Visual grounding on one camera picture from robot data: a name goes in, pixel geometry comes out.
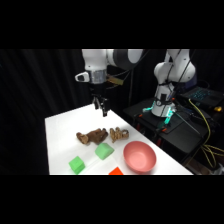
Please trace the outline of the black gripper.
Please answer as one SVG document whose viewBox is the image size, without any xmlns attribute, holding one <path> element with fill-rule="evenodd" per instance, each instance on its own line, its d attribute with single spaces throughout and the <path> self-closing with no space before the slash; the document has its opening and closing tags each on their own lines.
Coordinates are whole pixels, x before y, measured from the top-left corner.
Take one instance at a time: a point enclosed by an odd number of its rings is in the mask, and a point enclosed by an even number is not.
<svg viewBox="0 0 224 224">
<path fill-rule="evenodd" d="M 90 92 L 92 100 L 94 100 L 95 109 L 101 109 L 102 107 L 103 117 L 106 117 L 109 111 L 109 99 L 107 99 L 106 84 L 91 84 Z"/>
</svg>

